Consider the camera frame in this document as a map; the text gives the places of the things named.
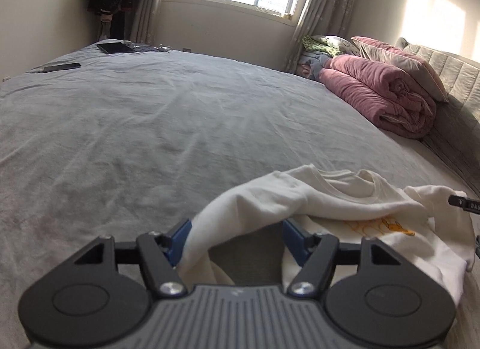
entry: pink pillowcase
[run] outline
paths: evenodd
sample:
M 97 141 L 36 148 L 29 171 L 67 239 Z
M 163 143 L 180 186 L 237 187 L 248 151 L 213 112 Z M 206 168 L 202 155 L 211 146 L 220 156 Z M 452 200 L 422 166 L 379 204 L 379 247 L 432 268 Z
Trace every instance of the pink pillowcase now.
M 448 103 L 443 82 L 429 63 L 420 56 L 362 36 L 355 36 L 352 41 L 360 49 L 362 57 L 397 66 L 416 80 L 434 100 Z

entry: pink comforter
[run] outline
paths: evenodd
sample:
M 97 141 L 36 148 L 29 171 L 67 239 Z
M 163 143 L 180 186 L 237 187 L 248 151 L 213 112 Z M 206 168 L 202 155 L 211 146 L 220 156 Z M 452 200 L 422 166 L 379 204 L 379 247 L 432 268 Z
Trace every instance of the pink comforter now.
M 416 139 L 434 123 L 435 101 L 395 66 L 342 55 L 321 70 L 318 80 L 378 128 Z

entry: smartphone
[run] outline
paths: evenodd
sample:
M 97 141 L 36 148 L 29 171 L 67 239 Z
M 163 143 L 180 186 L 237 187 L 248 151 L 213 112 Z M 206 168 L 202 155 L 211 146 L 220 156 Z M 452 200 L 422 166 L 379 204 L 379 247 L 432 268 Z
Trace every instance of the smartphone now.
M 42 73 L 49 73 L 52 71 L 59 71 L 59 70 L 70 70 L 71 68 L 80 68 L 82 65 L 80 63 L 66 63 L 64 65 L 56 65 L 56 66 L 47 66 L 43 68 Z
M 123 43 L 102 43 L 97 44 L 97 47 L 104 53 L 134 53 L 135 50 Z

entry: green patterned cloth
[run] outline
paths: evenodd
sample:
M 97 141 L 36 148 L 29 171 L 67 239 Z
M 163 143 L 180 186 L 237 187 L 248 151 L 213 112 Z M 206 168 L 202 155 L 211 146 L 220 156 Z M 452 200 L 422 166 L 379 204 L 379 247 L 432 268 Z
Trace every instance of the green patterned cloth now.
M 338 55 L 344 55 L 345 52 L 340 51 L 337 48 L 330 47 L 328 44 L 324 44 L 326 42 L 314 40 L 311 36 L 306 35 L 302 39 L 303 47 L 307 51 L 320 51 L 323 53 L 328 53 L 332 58 Z

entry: bed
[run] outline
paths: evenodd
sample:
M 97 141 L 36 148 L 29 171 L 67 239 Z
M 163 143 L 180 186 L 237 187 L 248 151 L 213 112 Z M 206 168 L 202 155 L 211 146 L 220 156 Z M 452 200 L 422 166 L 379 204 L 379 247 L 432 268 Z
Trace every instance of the bed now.
M 318 82 L 176 51 L 108 56 L 95 45 L 47 65 L 72 62 L 82 67 L 34 69 L 0 87 L 4 349 L 27 344 L 22 292 L 96 236 L 165 231 L 273 170 L 365 168 L 399 187 L 446 184 L 474 196 L 421 143 L 378 130 Z M 272 283 L 282 251 L 273 226 L 211 258 L 239 284 Z M 479 271 L 467 274 L 447 347 L 479 340 Z

